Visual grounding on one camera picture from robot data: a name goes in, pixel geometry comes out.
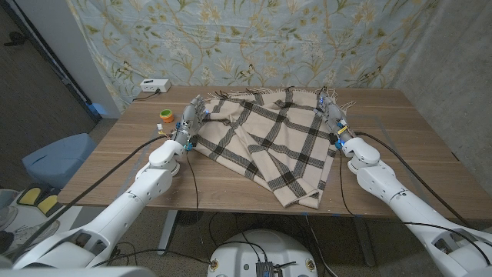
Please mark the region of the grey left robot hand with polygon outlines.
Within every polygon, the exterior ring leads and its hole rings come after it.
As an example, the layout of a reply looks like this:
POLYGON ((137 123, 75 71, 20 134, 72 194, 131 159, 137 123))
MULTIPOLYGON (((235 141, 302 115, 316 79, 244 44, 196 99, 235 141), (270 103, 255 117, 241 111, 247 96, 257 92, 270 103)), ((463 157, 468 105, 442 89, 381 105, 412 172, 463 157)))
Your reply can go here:
POLYGON ((187 145, 191 138, 198 134, 207 114, 208 110, 205 108, 204 98, 201 95, 197 95, 184 108, 180 125, 176 128, 174 140, 181 145, 187 145))

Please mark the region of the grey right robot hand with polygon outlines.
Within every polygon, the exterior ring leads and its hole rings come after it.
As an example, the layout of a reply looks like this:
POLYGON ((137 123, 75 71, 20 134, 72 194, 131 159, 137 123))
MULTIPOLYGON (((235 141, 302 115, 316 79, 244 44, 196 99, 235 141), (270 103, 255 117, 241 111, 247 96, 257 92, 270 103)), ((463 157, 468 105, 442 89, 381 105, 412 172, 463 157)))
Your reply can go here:
POLYGON ((314 114, 327 126, 331 144, 340 149, 354 135, 349 129, 346 113, 336 103, 335 96, 334 92, 330 93, 326 88, 320 90, 317 93, 314 114))

